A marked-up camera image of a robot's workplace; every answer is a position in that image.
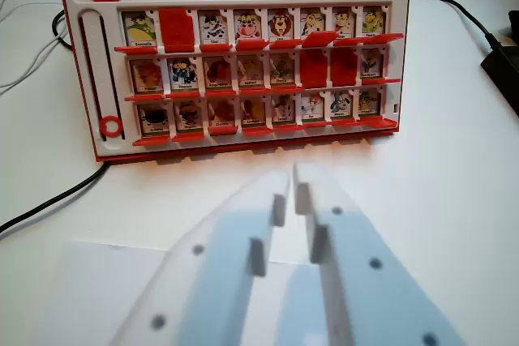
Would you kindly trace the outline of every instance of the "character card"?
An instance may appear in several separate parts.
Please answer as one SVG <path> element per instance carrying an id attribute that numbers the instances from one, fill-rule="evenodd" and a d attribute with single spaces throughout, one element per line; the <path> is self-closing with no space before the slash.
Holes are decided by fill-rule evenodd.
<path id="1" fill-rule="evenodd" d="M 208 100 L 210 126 L 234 126 L 234 98 Z"/>
<path id="2" fill-rule="evenodd" d="M 237 62 L 240 87 L 263 86 L 263 62 L 258 56 L 237 56 Z"/>
<path id="3" fill-rule="evenodd" d="M 361 90 L 358 96 L 359 117 L 365 117 L 367 115 L 379 115 L 380 100 L 381 95 L 376 88 Z"/>
<path id="4" fill-rule="evenodd" d="M 140 129 L 143 137 L 168 135 L 168 113 L 160 105 L 139 105 Z"/>
<path id="5" fill-rule="evenodd" d="M 234 28 L 236 41 L 261 38 L 261 18 L 254 10 L 239 10 L 234 12 Z"/>
<path id="6" fill-rule="evenodd" d="M 302 122 L 324 120 L 324 102 L 319 93 L 301 95 Z"/>
<path id="7" fill-rule="evenodd" d="M 268 10 L 268 39 L 273 41 L 294 39 L 294 17 L 288 10 Z"/>
<path id="8" fill-rule="evenodd" d="M 301 38 L 324 31 L 324 15 L 319 8 L 301 9 Z"/>
<path id="9" fill-rule="evenodd" d="M 207 89 L 232 88 L 230 64 L 223 57 L 204 57 L 204 74 Z"/>
<path id="10" fill-rule="evenodd" d="M 364 7 L 362 12 L 362 35 L 363 36 L 378 36 L 384 34 L 385 16 L 382 12 L 382 7 Z"/>
<path id="11" fill-rule="evenodd" d="M 168 71 L 171 92 L 198 90 L 196 67 L 189 58 L 169 58 Z"/>
<path id="12" fill-rule="evenodd" d="M 352 117 L 353 113 L 351 108 L 354 98 L 347 91 L 332 93 L 331 97 L 330 117 L 332 120 Z"/>
<path id="13" fill-rule="evenodd" d="M 175 101 L 175 122 L 178 133 L 204 131 L 202 110 L 193 100 Z"/>
<path id="14" fill-rule="evenodd" d="M 242 127 L 265 126 L 265 103 L 256 97 L 242 100 Z"/>
<path id="15" fill-rule="evenodd" d="M 123 12 L 122 23 L 128 46 L 155 46 L 157 44 L 153 19 L 150 19 L 144 11 Z"/>
<path id="16" fill-rule="evenodd" d="M 153 60 L 131 60 L 130 69 L 136 95 L 164 91 L 161 67 Z"/>
<path id="17" fill-rule="evenodd" d="M 378 49 L 362 49 L 360 77 L 382 77 L 382 58 Z"/>
<path id="18" fill-rule="evenodd" d="M 295 123 L 295 100 L 291 95 L 272 96 L 272 123 Z"/>
<path id="19" fill-rule="evenodd" d="M 198 23 L 202 45 L 228 43 L 227 21 L 220 11 L 199 11 Z"/>
<path id="20" fill-rule="evenodd" d="M 355 36 L 355 13 L 351 7 L 338 7 L 333 9 L 335 19 L 335 31 L 339 33 L 338 39 L 353 38 Z"/>
<path id="21" fill-rule="evenodd" d="M 294 83 L 294 60 L 288 53 L 270 55 L 270 84 L 286 85 Z"/>

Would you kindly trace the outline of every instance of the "white plastic game board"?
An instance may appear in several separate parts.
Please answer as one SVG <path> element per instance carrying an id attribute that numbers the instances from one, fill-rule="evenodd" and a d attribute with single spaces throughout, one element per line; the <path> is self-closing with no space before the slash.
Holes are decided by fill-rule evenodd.
<path id="1" fill-rule="evenodd" d="M 409 0 L 65 0 L 98 160 L 398 130 Z"/>

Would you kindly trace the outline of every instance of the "white cable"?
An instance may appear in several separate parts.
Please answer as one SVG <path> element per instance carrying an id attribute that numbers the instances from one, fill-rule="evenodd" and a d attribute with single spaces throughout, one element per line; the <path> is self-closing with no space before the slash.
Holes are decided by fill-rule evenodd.
<path id="1" fill-rule="evenodd" d="M 4 3 L 6 2 L 6 0 L 2 0 L 0 1 L 0 11 L 2 10 L 2 7 L 4 5 Z M 0 22 L 2 22 L 8 15 L 10 14 L 10 12 L 2 19 L 0 19 Z M 58 38 L 61 37 L 63 38 L 64 36 L 66 36 L 68 33 L 68 30 L 66 29 L 66 23 L 63 24 L 63 29 L 60 31 L 60 33 L 58 34 L 58 36 L 56 36 L 55 38 L 53 38 L 51 41 L 47 42 L 39 51 L 38 53 L 36 54 L 36 56 L 34 57 L 34 59 L 32 60 L 31 64 L 29 65 L 29 67 L 27 68 L 27 70 L 20 76 L 18 77 L 17 79 L 9 82 L 9 83 L 4 83 L 4 84 L 0 84 L 0 88 L 6 88 L 5 90 L 3 90 L 0 95 L 2 95 L 3 93 L 7 92 L 9 89 L 13 88 L 15 85 L 17 85 L 18 83 L 21 83 L 22 81 L 24 81 L 28 76 L 30 76 L 32 73 L 34 73 L 39 67 L 40 65 L 43 63 L 43 61 L 47 58 L 47 56 L 50 54 L 50 52 L 56 47 L 56 45 L 58 44 Z"/>
<path id="2" fill-rule="evenodd" d="M 65 36 L 66 35 L 66 23 L 63 24 L 63 29 L 60 31 L 60 33 L 58 34 L 58 36 L 56 36 L 55 38 L 53 38 L 51 41 L 47 42 L 45 44 L 45 46 L 43 46 L 39 51 L 38 53 L 36 54 L 36 56 L 34 57 L 34 59 L 32 60 L 31 62 L 31 65 L 29 65 L 29 67 L 27 68 L 27 70 L 18 78 L 18 79 L 15 79 L 9 83 L 5 83 L 5 84 L 0 84 L 0 88 L 6 88 L 6 87 L 11 87 L 11 86 L 15 86 L 16 84 L 20 83 L 21 81 L 23 81 L 24 79 L 26 79 L 33 71 L 35 71 L 38 67 L 40 67 L 41 64 L 38 64 L 38 66 L 35 67 L 35 69 L 33 70 L 33 67 L 34 65 L 36 64 L 36 62 L 38 61 L 38 58 L 43 54 L 43 52 L 45 52 L 45 49 L 47 49 L 49 46 L 51 46 L 53 43 L 54 43 L 54 46 L 58 44 L 58 42 L 56 42 L 58 40 L 58 38 L 60 36 Z"/>

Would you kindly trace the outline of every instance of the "white table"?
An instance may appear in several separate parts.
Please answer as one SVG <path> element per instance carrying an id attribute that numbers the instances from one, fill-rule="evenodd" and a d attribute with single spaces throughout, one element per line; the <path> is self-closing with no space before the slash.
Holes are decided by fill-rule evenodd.
<path id="1" fill-rule="evenodd" d="M 519 0 L 458 1 L 506 41 Z M 10 0 L 5 11 L 27 2 L 56 0 Z M 3 22 L 1 81 L 51 37 L 59 10 L 24 6 Z M 332 170 L 467 344 L 517 344 L 519 119 L 479 65 L 483 35 L 450 5 L 411 0 L 407 34 L 400 133 L 115 165 L 74 202 L 2 239 L 0 344 L 29 344 L 68 240 L 169 248 L 257 174 L 303 160 Z M 0 135 L 0 222 L 100 166 L 68 51 L 56 48 L 0 98 Z M 271 259 L 307 261 L 303 218 L 293 211 Z"/>

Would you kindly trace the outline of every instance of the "red ring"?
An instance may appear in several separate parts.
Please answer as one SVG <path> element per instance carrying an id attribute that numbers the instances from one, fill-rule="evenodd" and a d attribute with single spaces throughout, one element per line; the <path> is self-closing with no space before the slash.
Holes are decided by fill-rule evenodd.
<path id="1" fill-rule="evenodd" d="M 117 130 L 116 131 L 108 131 L 108 122 L 115 122 L 117 123 Z M 109 115 L 108 117 L 103 117 L 101 121 L 99 122 L 99 130 L 101 133 L 107 137 L 115 138 L 121 135 L 122 133 L 122 122 L 121 119 L 118 117 L 115 117 L 114 115 Z"/>

